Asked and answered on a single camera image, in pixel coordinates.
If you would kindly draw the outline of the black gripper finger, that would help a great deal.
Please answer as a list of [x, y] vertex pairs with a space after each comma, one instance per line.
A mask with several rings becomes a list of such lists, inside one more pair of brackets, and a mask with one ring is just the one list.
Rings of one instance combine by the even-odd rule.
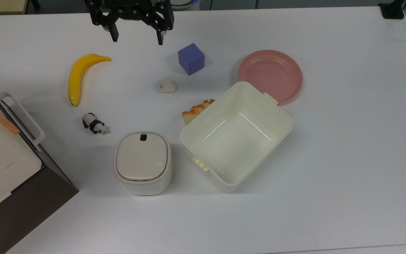
[[109, 31], [113, 42], [118, 41], [119, 32], [115, 23], [119, 19], [119, 12], [114, 13], [111, 11], [107, 15], [104, 15], [100, 10], [90, 10], [90, 16], [94, 25], [102, 26]]
[[151, 10], [149, 13], [150, 26], [156, 30], [158, 44], [163, 45], [167, 31], [174, 27], [174, 14], [172, 9]]

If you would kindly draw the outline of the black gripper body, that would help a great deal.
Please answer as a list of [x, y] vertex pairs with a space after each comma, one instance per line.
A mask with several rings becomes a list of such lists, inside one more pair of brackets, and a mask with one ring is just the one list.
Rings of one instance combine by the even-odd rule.
[[152, 27], [171, 27], [169, 0], [86, 0], [92, 24], [113, 26], [118, 19], [143, 21]]

